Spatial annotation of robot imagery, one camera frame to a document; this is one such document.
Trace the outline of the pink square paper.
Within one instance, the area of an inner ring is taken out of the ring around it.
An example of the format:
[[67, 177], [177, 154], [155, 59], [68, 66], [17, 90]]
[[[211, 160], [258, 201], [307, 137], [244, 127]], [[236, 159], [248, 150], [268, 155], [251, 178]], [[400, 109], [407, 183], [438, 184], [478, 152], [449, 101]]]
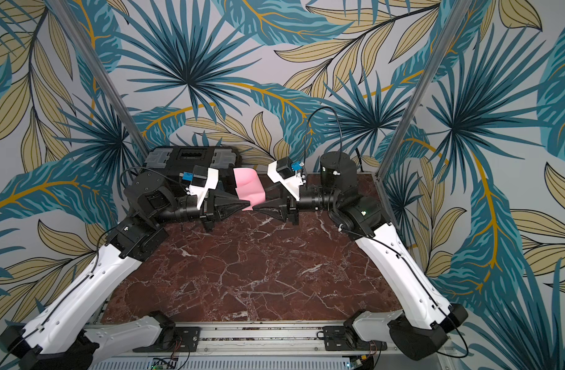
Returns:
[[239, 200], [246, 200], [250, 203], [244, 211], [252, 211], [256, 205], [266, 202], [265, 189], [258, 173], [251, 168], [234, 169], [236, 193]]

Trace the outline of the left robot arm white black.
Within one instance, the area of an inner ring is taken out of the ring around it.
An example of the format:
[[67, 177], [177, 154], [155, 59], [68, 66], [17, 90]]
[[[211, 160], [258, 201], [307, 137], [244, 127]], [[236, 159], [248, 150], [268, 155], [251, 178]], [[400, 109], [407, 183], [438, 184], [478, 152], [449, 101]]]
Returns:
[[154, 346], [178, 345], [175, 323], [159, 311], [108, 331], [84, 327], [108, 295], [167, 239], [164, 226], [214, 222], [249, 207], [239, 197], [240, 169], [196, 166], [177, 179], [143, 169], [125, 189], [131, 212], [112, 229], [94, 260], [41, 314], [6, 328], [0, 343], [21, 369], [88, 369], [116, 355]]

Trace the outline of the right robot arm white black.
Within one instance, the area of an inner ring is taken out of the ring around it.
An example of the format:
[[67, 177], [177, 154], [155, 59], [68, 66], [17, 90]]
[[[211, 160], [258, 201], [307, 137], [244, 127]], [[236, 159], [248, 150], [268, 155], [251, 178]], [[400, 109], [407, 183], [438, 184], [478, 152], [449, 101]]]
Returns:
[[382, 203], [359, 192], [357, 166], [349, 156], [325, 154], [318, 185], [308, 185], [302, 166], [288, 157], [270, 163], [267, 175], [280, 195], [254, 206], [254, 211], [293, 224], [302, 212], [327, 212], [339, 232], [375, 264], [401, 305], [400, 311], [359, 311], [351, 316], [344, 323], [347, 342], [389, 342], [415, 361], [440, 353], [468, 313], [430, 283], [384, 217]]

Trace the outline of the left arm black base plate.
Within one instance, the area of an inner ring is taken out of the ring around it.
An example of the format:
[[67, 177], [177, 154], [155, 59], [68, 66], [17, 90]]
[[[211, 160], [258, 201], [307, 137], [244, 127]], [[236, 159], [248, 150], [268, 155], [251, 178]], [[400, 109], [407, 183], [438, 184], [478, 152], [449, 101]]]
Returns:
[[149, 346], [135, 348], [134, 353], [151, 352], [196, 352], [200, 339], [200, 327], [180, 327], [164, 329], [158, 339]]

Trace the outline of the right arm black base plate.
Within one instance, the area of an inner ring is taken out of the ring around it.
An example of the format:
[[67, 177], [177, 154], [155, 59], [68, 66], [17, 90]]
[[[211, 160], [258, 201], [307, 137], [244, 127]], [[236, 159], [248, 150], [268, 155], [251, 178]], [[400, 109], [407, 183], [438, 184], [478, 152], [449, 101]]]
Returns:
[[316, 338], [324, 341], [328, 352], [383, 352], [387, 350], [387, 343], [380, 341], [364, 341], [350, 328], [344, 326], [324, 326], [317, 332]]

